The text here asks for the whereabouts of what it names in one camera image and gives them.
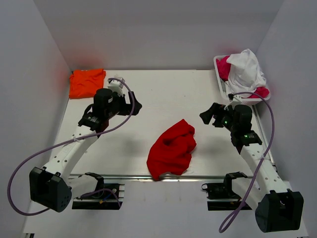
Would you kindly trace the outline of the red t-shirt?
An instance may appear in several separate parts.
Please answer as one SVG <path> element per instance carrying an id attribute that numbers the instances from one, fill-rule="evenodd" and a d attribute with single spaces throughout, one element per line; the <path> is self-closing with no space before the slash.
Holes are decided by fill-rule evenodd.
<path id="1" fill-rule="evenodd" d="M 194 127 L 182 119 L 157 139 L 147 159 L 153 180 L 160 180 L 160 176 L 166 173 L 180 176 L 189 168 L 197 145 L 194 134 Z"/>

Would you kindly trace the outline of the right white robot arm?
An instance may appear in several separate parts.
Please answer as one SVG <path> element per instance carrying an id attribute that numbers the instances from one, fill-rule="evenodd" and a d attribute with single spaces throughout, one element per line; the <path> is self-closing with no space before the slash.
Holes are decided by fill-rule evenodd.
<path id="1" fill-rule="evenodd" d="M 245 205 L 255 213 L 258 227 L 264 233 L 292 231 L 300 228 L 304 199 L 300 192 L 292 191 L 280 178 L 269 159 L 260 137 L 252 130 L 252 109 L 246 105 L 225 106 L 213 103 L 200 113 L 204 124 L 226 128 L 238 154 L 253 173 L 248 178 L 243 172 L 225 175 L 222 183 L 205 183 L 202 189 L 208 198 L 241 198 L 240 205 L 220 226 L 223 232 Z"/>

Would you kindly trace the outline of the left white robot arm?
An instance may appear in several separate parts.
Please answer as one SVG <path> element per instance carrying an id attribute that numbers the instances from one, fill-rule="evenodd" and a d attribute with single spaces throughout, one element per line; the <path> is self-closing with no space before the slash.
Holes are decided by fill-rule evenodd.
<path id="1" fill-rule="evenodd" d="M 104 194 L 104 179 L 101 175 L 87 172 L 77 178 L 69 176 L 88 148 L 97 141 L 115 115 L 135 116 L 142 105 L 129 92 L 129 103 L 125 96 L 110 89 L 99 89 L 93 103 L 84 111 L 73 134 L 73 138 L 57 155 L 42 168 L 35 167 L 29 173 L 30 195 L 37 202 L 56 212 L 62 212 L 71 199 Z"/>

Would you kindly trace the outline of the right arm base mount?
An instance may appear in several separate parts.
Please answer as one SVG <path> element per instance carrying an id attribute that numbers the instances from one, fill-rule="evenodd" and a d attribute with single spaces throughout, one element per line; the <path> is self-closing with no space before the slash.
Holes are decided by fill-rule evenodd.
<path id="1" fill-rule="evenodd" d="M 238 208 L 242 198 L 233 192 L 232 181 L 241 178 L 251 179 L 242 172 L 234 172 L 226 174 L 222 182 L 202 184 L 202 191 L 207 193 L 208 211 L 233 211 Z"/>

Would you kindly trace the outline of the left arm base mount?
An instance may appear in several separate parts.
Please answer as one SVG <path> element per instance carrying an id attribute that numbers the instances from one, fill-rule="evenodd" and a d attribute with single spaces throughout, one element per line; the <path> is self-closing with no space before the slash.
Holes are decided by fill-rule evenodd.
<path id="1" fill-rule="evenodd" d="M 119 210 L 124 198 L 125 184 L 105 179 L 96 173 L 85 173 L 68 180 L 74 189 L 73 210 Z"/>

